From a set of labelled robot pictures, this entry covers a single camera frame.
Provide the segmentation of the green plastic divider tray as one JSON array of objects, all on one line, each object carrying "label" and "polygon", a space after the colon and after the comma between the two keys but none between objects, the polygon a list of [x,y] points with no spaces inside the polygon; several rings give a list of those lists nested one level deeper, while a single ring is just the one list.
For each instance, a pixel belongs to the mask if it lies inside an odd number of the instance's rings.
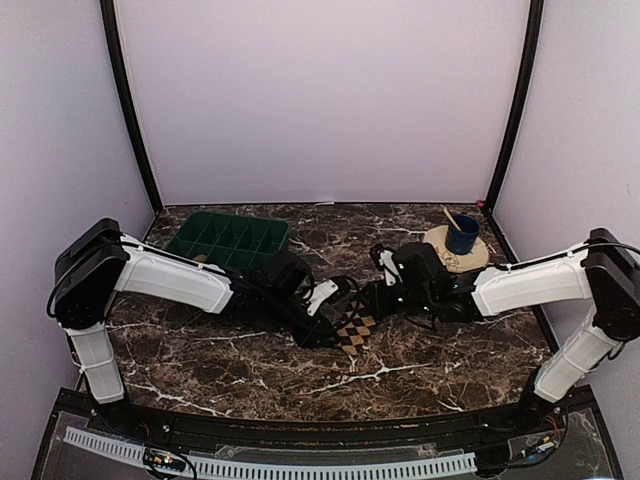
[{"label": "green plastic divider tray", "polygon": [[166,250],[225,268],[257,267],[287,249],[289,230],[281,220],[197,212],[181,225]]}]

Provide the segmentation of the brown argyle sock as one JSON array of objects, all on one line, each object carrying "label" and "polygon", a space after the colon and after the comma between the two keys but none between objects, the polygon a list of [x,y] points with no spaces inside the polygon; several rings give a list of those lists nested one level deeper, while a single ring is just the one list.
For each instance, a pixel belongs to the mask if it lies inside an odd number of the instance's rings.
[{"label": "brown argyle sock", "polygon": [[352,301],[343,316],[346,325],[337,331],[337,345],[350,356],[356,356],[371,336],[376,321],[360,302]]}]

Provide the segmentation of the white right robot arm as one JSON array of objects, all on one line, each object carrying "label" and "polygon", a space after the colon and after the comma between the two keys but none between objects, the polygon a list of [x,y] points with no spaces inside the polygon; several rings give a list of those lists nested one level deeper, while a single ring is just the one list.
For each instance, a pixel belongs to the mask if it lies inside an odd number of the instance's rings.
[{"label": "white right robot arm", "polygon": [[592,300],[582,323],[537,370],[529,396],[511,410],[510,424],[521,434],[534,432],[547,420],[548,404],[639,336],[639,250],[605,228],[546,257],[459,274],[449,272],[428,243],[406,244],[382,265],[390,278],[367,284],[360,295],[374,319],[404,313],[464,323],[534,305]]}]

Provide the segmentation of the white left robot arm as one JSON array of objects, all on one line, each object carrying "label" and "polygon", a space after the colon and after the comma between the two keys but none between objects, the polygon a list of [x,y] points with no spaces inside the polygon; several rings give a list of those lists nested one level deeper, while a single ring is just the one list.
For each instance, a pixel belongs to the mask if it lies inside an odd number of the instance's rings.
[{"label": "white left robot arm", "polygon": [[337,295],[333,280],[316,282],[297,255],[280,251],[259,266],[233,268],[202,263],[149,246],[103,218],[64,250],[54,265],[47,315],[64,330],[101,417],[120,436],[141,427],[140,412],[127,391],[106,330],[116,294],[130,292],[221,314],[241,301],[283,324],[305,347],[326,347],[337,326],[320,312]]}]

